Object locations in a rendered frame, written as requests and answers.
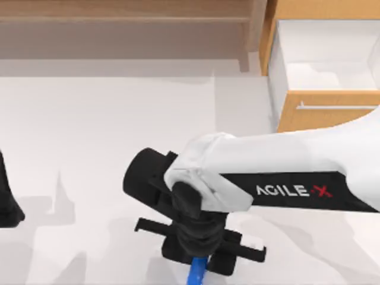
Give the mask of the blue slim object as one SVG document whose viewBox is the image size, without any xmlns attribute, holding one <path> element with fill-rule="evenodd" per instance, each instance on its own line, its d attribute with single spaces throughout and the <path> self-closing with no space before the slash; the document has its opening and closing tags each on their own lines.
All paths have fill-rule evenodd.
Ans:
<svg viewBox="0 0 380 285">
<path fill-rule="evenodd" d="M 191 262 L 186 285 L 203 285 L 208 257 L 194 257 Z"/>
</svg>

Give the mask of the pale wooden drawer front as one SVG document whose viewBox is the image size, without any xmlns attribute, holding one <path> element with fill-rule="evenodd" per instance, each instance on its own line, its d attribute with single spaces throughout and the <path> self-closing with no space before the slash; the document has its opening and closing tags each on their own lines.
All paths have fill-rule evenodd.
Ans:
<svg viewBox="0 0 380 285">
<path fill-rule="evenodd" d="M 365 116 L 372 110 L 297 110 L 306 105 L 380 105 L 379 90 L 290 90 L 281 110 L 277 132 L 336 126 Z"/>
</svg>

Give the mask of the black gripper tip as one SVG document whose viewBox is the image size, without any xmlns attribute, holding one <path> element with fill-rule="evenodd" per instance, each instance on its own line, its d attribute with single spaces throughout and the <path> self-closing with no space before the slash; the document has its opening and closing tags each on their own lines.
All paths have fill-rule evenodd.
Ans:
<svg viewBox="0 0 380 285">
<path fill-rule="evenodd" d="M 0 229 L 15 228 L 25 217 L 24 211 L 12 194 L 4 157 L 0 151 Z"/>
</svg>

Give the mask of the pulled-out drawer with pale inside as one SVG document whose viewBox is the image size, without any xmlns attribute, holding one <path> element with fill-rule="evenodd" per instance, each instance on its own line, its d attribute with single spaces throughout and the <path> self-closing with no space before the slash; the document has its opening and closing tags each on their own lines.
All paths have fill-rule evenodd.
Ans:
<svg viewBox="0 0 380 285">
<path fill-rule="evenodd" d="M 290 90 L 380 91 L 380 20 L 280 20 L 268 80 L 275 130 Z"/>
</svg>

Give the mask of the open wooden shelf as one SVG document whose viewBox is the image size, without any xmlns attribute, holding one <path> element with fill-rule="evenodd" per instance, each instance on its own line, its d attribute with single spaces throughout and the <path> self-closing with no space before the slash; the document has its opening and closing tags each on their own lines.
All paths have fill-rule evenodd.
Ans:
<svg viewBox="0 0 380 285">
<path fill-rule="evenodd" d="M 267 2 L 0 0 L 0 59 L 231 59 L 248 71 Z"/>
</svg>

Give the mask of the wooden cupboard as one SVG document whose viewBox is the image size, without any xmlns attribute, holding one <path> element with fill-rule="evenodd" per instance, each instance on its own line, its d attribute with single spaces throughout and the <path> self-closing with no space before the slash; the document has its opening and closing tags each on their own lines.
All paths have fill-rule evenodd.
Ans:
<svg viewBox="0 0 380 285">
<path fill-rule="evenodd" d="M 259 44 L 263 76 L 278 20 L 380 20 L 380 0 L 267 0 Z"/>
</svg>

